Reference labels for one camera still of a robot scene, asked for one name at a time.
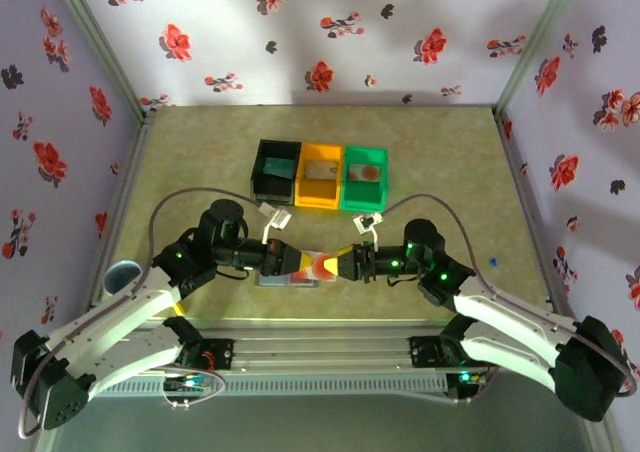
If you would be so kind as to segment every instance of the red flower pattern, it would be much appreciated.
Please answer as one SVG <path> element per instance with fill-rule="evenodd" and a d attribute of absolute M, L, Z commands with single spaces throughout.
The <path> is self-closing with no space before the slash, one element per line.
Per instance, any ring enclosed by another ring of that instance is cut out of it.
<path fill-rule="evenodd" d="M 22 138 L 22 140 L 27 140 L 29 135 L 29 126 L 33 123 L 33 117 L 28 117 L 25 119 L 24 114 L 19 111 L 18 112 L 18 125 L 13 129 L 12 135 L 13 138 L 18 140 Z"/>
<path fill-rule="evenodd" d="M 100 87 L 92 85 L 89 87 L 89 94 L 91 95 L 94 115 L 102 122 L 103 126 L 106 126 L 107 122 L 111 120 L 111 107 L 109 107 L 104 92 Z"/>
<path fill-rule="evenodd" d="M 169 52 L 167 57 L 173 57 L 181 62 L 191 60 L 189 36 L 174 24 L 167 25 L 164 31 L 164 44 Z"/>
<path fill-rule="evenodd" d="M 416 57 L 414 62 L 423 62 L 424 64 L 435 64 L 438 62 L 438 54 L 440 54 L 445 45 L 447 39 L 444 36 L 444 32 L 440 27 L 436 27 L 431 33 L 423 40 L 419 40 L 414 47 Z"/>
<path fill-rule="evenodd" d="M 40 319 L 40 323 L 42 325 L 46 325 L 47 323 L 51 322 L 54 319 L 55 313 L 56 313 L 56 304 L 58 303 L 58 296 L 56 295 L 55 297 L 45 297 L 44 299 L 44 304 L 45 304 L 45 309 L 44 309 L 44 315 L 42 316 L 42 318 Z"/>
<path fill-rule="evenodd" d="M 360 14 L 358 12 L 351 12 L 351 14 L 344 19 L 333 20 L 331 17 L 324 17 L 320 20 L 320 27 L 328 30 L 327 37 L 330 39 L 344 37 L 350 34 L 362 35 L 364 34 L 364 28 L 355 28 L 356 22 L 359 20 L 362 20 Z"/>
<path fill-rule="evenodd" d="M 96 228 L 98 229 L 98 237 L 102 238 L 102 234 L 104 233 L 104 229 L 107 225 L 107 219 L 109 215 L 106 212 L 102 212 L 101 214 L 96 214 Z"/>
<path fill-rule="evenodd" d="M 462 86 L 455 85 L 453 87 L 442 87 L 440 89 L 443 97 L 449 97 L 451 95 L 460 95 L 462 94 Z"/>
<path fill-rule="evenodd" d="M 569 229 L 569 232 L 575 232 L 576 230 L 578 230 L 579 226 L 580 222 L 578 221 L 577 215 L 567 220 L 567 229 Z"/>
<path fill-rule="evenodd" d="M 600 121 L 600 127 L 605 132 L 613 132 L 619 123 L 618 117 L 616 117 L 613 112 L 609 112 L 605 115 L 604 119 Z"/>
<path fill-rule="evenodd" d="M 51 36 L 47 35 L 42 42 L 44 44 L 44 51 L 48 55 L 54 55 L 56 53 L 56 43 L 51 40 Z"/>
<path fill-rule="evenodd" d="M 140 99 L 140 104 L 148 111 L 156 111 L 158 108 L 168 105 L 168 102 L 169 96 L 167 94 L 162 94 L 157 99 L 149 99 L 147 97 L 142 97 Z"/>
<path fill-rule="evenodd" d="M 324 60 L 321 60 L 307 72 L 305 79 L 309 84 L 307 90 L 318 92 L 329 90 L 329 82 L 333 80 L 333 70 Z"/>
<path fill-rule="evenodd" d="M 223 92 L 225 90 L 230 89 L 242 89 L 242 84 L 236 84 L 235 81 L 238 77 L 233 72 L 227 73 L 224 77 L 219 77 L 214 79 L 213 77 L 205 77 L 204 83 L 205 85 L 210 85 L 213 87 L 214 92 Z"/>
<path fill-rule="evenodd" d="M 618 342 L 619 344 L 622 344 L 624 342 L 624 335 L 622 335 L 622 332 L 620 332 L 618 329 L 613 329 L 611 331 L 611 335 L 613 335 L 613 338 L 616 339 L 616 342 Z"/>
<path fill-rule="evenodd" d="M 564 247 L 560 246 L 556 249 L 556 257 L 553 259 L 553 266 L 556 268 L 558 275 L 562 278 L 565 292 L 571 290 L 570 282 L 576 282 L 578 280 L 578 273 L 569 266 L 569 261 L 566 257 L 567 253 Z"/>
<path fill-rule="evenodd" d="M 549 168 L 553 190 L 557 191 L 560 187 L 569 185 L 575 180 L 579 163 L 580 158 L 575 155 L 569 157 L 559 155 L 556 158 L 554 166 Z"/>
<path fill-rule="evenodd" d="M 544 60 L 540 65 L 538 75 L 535 77 L 538 95 L 542 97 L 545 91 L 553 85 L 558 78 L 558 68 L 560 67 L 560 57 L 552 60 Z"/>
<path fill-rule="evenodd" d="M 367 87 L 375 87 L 378 85 L 378 79 L 374 75 L 367 75 L 364 79 L 364 85 Z"/>
<path fill-rule="evenodd" d="M 7 260 L 12 259 L 16 252 L 23 257 L 29 248 L 29 231 L 36 220 L 36 214 L 33 212 L 29 213 L 27 216 L 28 224 L 21 216 L 21 209 L 14 209 L 11 212 L 13 231 L 11 232 L 9 241 L 2 244 L 2 256 Z"/>
<path fill-rule="evenodd" d="M 487 49 L 491 51 L 489 57 L 495 59 L 496 57 L 503 57 L 507 54 L 520 55 L 526 41 L 527 38 L 524 35 L 519 35 L 510 41 L 490 40 L 487 43 Z"/>
<path fill-rule="evenodd" d="M 58 44 L 58 57 L 65 63 L 69 63 L 69 46 L 65 43 L 64 40 L 61 40 Z"/>
<path fill-rule="evenodd" d="M 58 17 L 49 12 L 49 9 L 46 7 L 43 7 L 40 11 L 40 19 L 42 19 L 42 23 L 47 28 L 47 33 L 51 37 L 57 37 L 62 33 L 62 26 L 60 25 Z"/>
<path fill-rule="evenodd" d="M 625 127 L 638 122 L 640 120 L 640 92 L 636 92 L 629 100 L 625 100 L 620 112 Z"/>
<path fill-rule="evenodd" d="M 277 12 L 282 2 L 283 0 L 267 0 L 267 10 L 269 12 Z"/>
<path fill-rule="evenodd" d="M 633 275 L 626 276 L 629 284 L 629 299 L 636 310 L 640 310 L 640 267 L 634 270 Z"/>
<path fill-rule="evenodd" d="M 504 124 L 504 136 L 507 140 L 511 139 L 511 129 L 513 128 L 513 123 L 508 121 Z"/>
<path fill-rule="evenodd" d="M 50 142 L 35 142 L 33 150 L 42 178 L 47 182 L 53 181 L 53 185 L 58 187 L 58 183 L 67 175 L 67 164 L 60 160 L 60 154 Z"/>
<path fill-rule="evenodd" d="M 622 95 L 622 89 L 616 89 L 609 92 L 609 99 L 607 100 L 609 108 L 618 110 L 618 107 L 622 104 L 623 101 L 624 95 Z"/>

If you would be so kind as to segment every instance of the plastic bin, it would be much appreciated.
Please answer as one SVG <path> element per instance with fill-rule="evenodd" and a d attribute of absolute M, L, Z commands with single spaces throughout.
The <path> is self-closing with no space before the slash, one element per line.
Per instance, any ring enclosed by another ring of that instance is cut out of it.
<path fill-rule="evenodd" d="M 301 142 L 261 140 L 251 173 L 251 197 L 273 204 L 293 205 L 295 178 L 300 158 Z M 274 173 L 265 173 L 268 159 L 276 159 L 280 167 Z M 286 174 L 287 161 L 293 161 L 290 176 Z"/>
<path fill-rule="evenodd" d="M 328 161 L 337 164 L 335 179 L 310 179 L 305 176 L 308 161 Z M 296 174 L 295 205 L 337 210 L 340 208 L 344 146 L 303 142 Z"/>
<path fill-rule="evenodd" d="M 387 203 L 389 191 L 389 158 L 385 149 L 370 147 L 345 148 L 340 208 L 355 212 L 381 212 Z M 373 165 L 380 168 L 378 182 L 349 180 L 352 164 Z"/>

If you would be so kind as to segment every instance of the floral wallpaper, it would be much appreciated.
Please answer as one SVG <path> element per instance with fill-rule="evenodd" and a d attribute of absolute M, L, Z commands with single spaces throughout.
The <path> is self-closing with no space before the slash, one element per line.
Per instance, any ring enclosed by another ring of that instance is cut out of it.
<path fill-rule="evenodd" d="M 571 0 L 502 119 L 555 286 L 579 319 L 614 329 L 640 381 L 635 9 L 637 0 Z M 637 450 L 640 394 L 611 410 L 625 450 Z"/>
<path fill-rule="evenodd" d="M 151 109 L 494 104 L 548 0 L 86 2 Z"/>
<path fill-rule="evenodd" d="M 19 446 L 13 344 L 81 312 L 136 119 L 62 0 L 0 0 L 0 17 L 0 448 L 8 451 Z"/>

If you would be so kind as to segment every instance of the beige table surface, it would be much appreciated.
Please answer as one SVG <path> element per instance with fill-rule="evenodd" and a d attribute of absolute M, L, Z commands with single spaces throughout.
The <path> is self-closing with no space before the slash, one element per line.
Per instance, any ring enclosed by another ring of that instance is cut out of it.
<path fill-rule="evenodd" d="M 466 225 L 486 277 L 537 306 L 545 293 L 522 211 L 489 108 L 450 107 L 165 107 L 156 117 L 142 157 L 114 261 L 142 262 L 146 224 L 156 203 L 185 187 L 213 186 L 249 194 L 260 139 L 384 147 L 389 152 L 387 206 L 429 192 L 451 204 Z M 216 194 L 197 192 L 167 203 L 156 222 L 158 253 L 187 228 Z M 259 237 L 263 216 L 244 204 L 250 235 Z M 362 242 L 351 213 L 292 208 L 293 218 L 273 237 L 299 249 L 335 252 Z M 378 227 L 381 245 L 402 243 L 415 217 L 432 220 L 452 257 L 469 264 L 455 222 L 438 204 L 416 200 Z M 498 267 L 489 266 L 495 257 Z M 415 283 L 387 287 L 343 279 L 317 289 L 257 287 L 216 278 L 183 301 L 187 316 L 291 319 L 429 319 L 452 314 L 430 305 Z"/>

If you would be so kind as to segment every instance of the black bin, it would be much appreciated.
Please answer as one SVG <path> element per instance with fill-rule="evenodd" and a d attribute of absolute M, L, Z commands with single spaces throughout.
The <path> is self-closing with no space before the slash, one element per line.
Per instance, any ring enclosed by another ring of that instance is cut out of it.
<path fill-rule="evenodd" d="M 295 183 L 301 142 L 282 140 L 261 140 L 256 161 L 251 173 L 251 197 L 270 204 L 293 205 L 295 202 Z M 264 172 L 268 158 L 287 159 L 294 163 L 291 178 L 280 177 Z"/>

